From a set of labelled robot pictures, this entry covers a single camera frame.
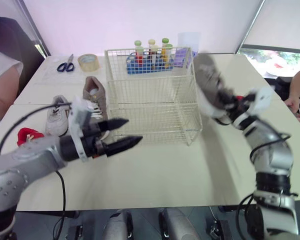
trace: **wire basket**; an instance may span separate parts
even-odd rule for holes
[[[143,143],[190,145],[202,130],[190,48],[153,54],[144,49],[105,51],[107,111],[111,118],[129,119],[115,130],[115,139],[142,135]]]

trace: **yellow cap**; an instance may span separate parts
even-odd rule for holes
[[[154,40],[154,39],[149,39],[148,43],[151,44],[151,45],[154,45],[154,44],[156,44],[156,40]]]

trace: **person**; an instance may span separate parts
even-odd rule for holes
[[[300,107],[300,71],[293,77],[290,84],[289,98],[284,102],[294,114],[297,113]]]
[[[20,61],[0,52],[0,120],[16,99],[22,69]]]

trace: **shoe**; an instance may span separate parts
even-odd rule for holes
[[[63,95],[57,95],[53,98],[52,104],[68,103]],[[46,118],[45,131],[47,135],[63,136],[68,130],[69,106],[56,106],[49,108]]]
[[[108,120],[106,91],[95,76],[88,76],[85,79],[83,99],[90,101],[94,109],[90,123],[99,123]],[[104,140],[108,135],[109,131],[103,132],[100,139]]]

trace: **wall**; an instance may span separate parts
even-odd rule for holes
[[[16,0],[0,0],[0,17],[15,19],[31,40],[37,39],[36,34],[20,10]]]
[[[103,54],[139,39],[177,44],[180,32],[201,32],[200,50],[233,53],[259,0],[24,0],[52,55]]]
[[[266,0],[244,44],[300,49],[300,0]]]

